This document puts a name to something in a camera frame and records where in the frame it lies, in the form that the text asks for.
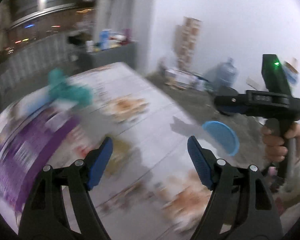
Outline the person's right hand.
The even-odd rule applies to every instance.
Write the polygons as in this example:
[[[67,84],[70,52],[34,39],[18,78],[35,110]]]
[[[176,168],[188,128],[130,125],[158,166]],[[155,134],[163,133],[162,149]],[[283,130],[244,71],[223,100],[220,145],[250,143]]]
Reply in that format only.
[[[285,139],[295,139],[295,162],[297,163],[300,160],[300,124],[293,123],[283,137],[274,135],[267,126],[261,128],[261,133],[265,145],[265,156],[268,161],[279,163],[285,159],[288,153],[287,148],[284,146]]]

